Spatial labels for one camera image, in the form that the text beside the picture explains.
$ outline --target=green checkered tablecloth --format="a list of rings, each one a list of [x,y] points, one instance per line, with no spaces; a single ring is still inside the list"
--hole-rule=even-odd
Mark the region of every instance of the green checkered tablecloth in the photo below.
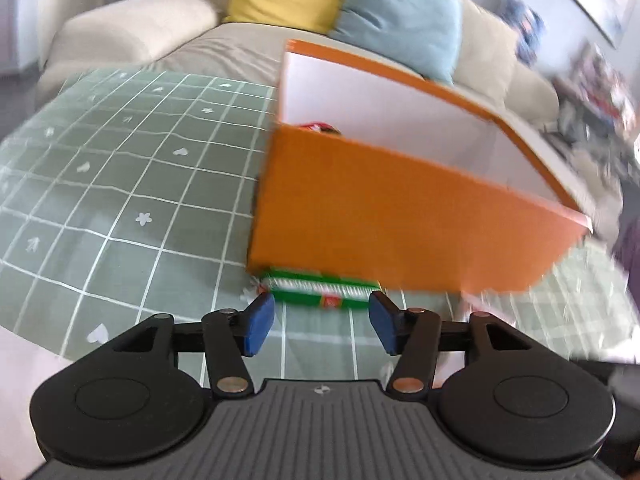
[[[178,322],[244,308],[251,202],[274,89],[171,72],[96,70],[0,146],[0,324],[75,360],[156,312]],[[575,248],[527,294],[485,299],[562,355],[598,354],[638,325],[625,277]],[[458,297],[390,292],[445,319]],[[264,377],[378,378],[366,311],[279,305]],[[180,367],[206,383],[201,355]]]

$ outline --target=gray ribbed surface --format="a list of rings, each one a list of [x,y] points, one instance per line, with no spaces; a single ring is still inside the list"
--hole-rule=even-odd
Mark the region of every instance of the gray ribbed surface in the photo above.
[[[536,473],[493,466],[450,443],[421,404],[391,400],[373,382],[322,386],[270,381],[251,400],[220,404],[195,439],[149,464],[101,472],[52,462],[33,479],[614,478],[593,462]]]

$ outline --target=white heart print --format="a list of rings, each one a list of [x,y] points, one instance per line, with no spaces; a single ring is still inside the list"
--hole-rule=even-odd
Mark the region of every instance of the white heart print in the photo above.
[[[107,327],[100,323],[95,329],[86,337],[89,343],[100,343],[104,345],[109,340],[109,332]]]

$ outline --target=beige sofa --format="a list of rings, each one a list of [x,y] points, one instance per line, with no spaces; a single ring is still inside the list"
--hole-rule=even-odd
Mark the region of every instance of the beige sofa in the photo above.
[[[252,23],[221,24],[227,3],[125,0],[74,17],[53,41],[38,85],[39,102],[52,99],[67,77],[101,66],[148,67],[276,85],[289,39],[321,43],[412,72],[389,59],[319,34]],[[558,97],[547,80],[517,63],[503,107],[460,84],[454,89],[503,117],[583,211],[594,215],[596,209],[583,182],[535,129],[558,117]]]

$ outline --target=open box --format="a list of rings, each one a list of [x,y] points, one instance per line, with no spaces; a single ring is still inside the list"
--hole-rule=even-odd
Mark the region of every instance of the open box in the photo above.
[[[591,222],[500,117],[455,92],[291,41],[248,270],[389,288],[526,290]],[[297,124],[327,123],[342,136]]]

